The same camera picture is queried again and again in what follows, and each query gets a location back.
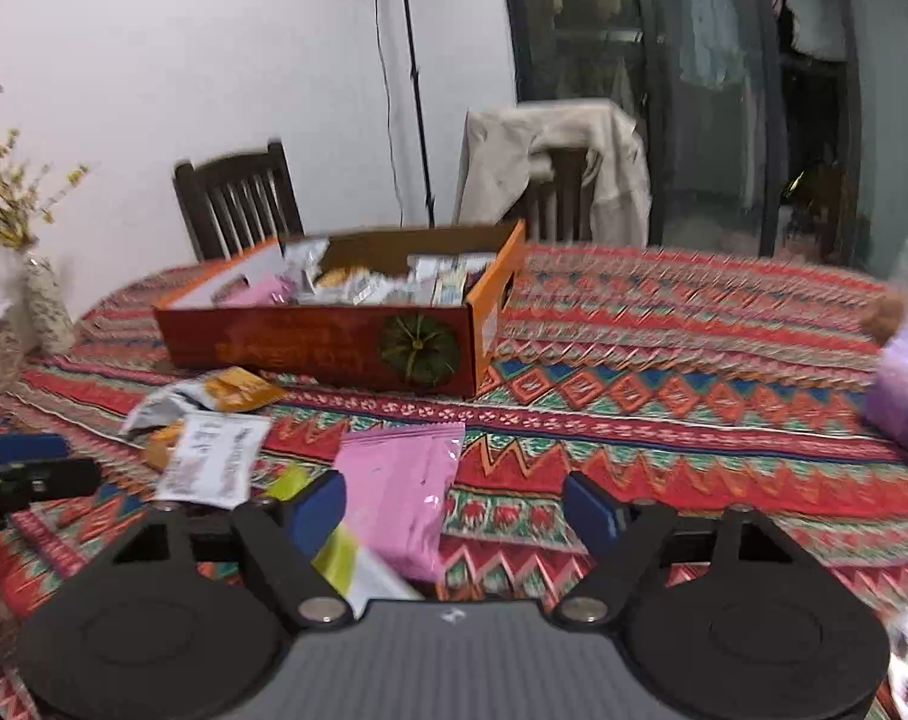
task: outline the light stand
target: light stand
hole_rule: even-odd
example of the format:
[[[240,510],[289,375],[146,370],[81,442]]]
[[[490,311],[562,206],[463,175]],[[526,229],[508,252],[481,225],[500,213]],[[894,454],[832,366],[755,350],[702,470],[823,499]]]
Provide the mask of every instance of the light stand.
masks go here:
[[[420,138],[420,162],[424,168],[424,205],[427,223],[434,226],[434,194],[431,191],[431,172],[427,166],[427,138],[424,135],[424,112],[420,104],[420,71],[414,54],[414,25],[411,23],[411,0],[404,0],[404,19],[407,22],[407,47],[411,54],[411,83],[414,85],[414,109],[417,110],[417,136]]]

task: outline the dark brown chair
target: dark brown chair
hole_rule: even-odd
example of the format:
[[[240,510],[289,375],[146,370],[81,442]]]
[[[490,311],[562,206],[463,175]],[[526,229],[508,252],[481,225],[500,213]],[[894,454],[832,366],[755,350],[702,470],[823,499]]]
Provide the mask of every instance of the dark brown chair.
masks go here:
[[[232,257],[270,237],[300,235],[284,148],[229,154],[194,167],[174,168],[184,223],[199,260]]]
[[[504,218],[523,218],[532,241],[590,241],[594,180],[585,184],[587,149],[554,148],[547,152],[554,178],[532,182]]]

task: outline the vase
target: vase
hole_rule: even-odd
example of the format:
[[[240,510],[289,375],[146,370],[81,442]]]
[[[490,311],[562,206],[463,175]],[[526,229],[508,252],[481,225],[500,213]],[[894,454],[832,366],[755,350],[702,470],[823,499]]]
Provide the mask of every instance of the vase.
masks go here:
[[[64,354],[74,343],[74,323],[64,308],[54,269],[45,257],[32,250],[23,256],[24,301],[31,327],[45,354]]]

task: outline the pink packet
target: pink packet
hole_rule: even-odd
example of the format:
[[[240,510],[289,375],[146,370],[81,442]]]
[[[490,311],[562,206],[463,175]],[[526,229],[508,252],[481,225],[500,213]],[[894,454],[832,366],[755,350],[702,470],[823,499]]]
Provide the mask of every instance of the pink packet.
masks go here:
[[[464,446],[462,422],[345,433],[334,460],[347,482],[344,522],[409,579],[441,579],[444,498]]]
[[[240,290],[235,295],[230,295],[221,302],[221,306],[239,308],[241,306],[283,305],[287,303],[289,295],[291,295],[290,282],[280,276],[271,275],[265,276],[246,290]]]

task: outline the red tablecloth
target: red tablecloth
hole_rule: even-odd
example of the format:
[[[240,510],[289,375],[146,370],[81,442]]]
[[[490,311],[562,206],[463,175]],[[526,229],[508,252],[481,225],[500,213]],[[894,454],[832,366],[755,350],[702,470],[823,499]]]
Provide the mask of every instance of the red tablecloth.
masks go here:
[[[16,619],[139,517],[157,474],[124,415],[179,377],[151,305],[196,269],[145,279],[83,318],[62,357],[35,359],[0,398],[0,428],[53,430],[103,461],[91,499],[37,507],[0,533],[0,704],[30,716],[11,667]],[[858,418],[876,347],[857,314],[880,285],[849,271],[688,252],[533,247],[471,402],[292,386],[256,469],[328,464],[345,430],[462,420],[442,596],[548,604],[587,567],[561,480],[688,511],[747,502],[876,608],[908,597],[908,460]]]

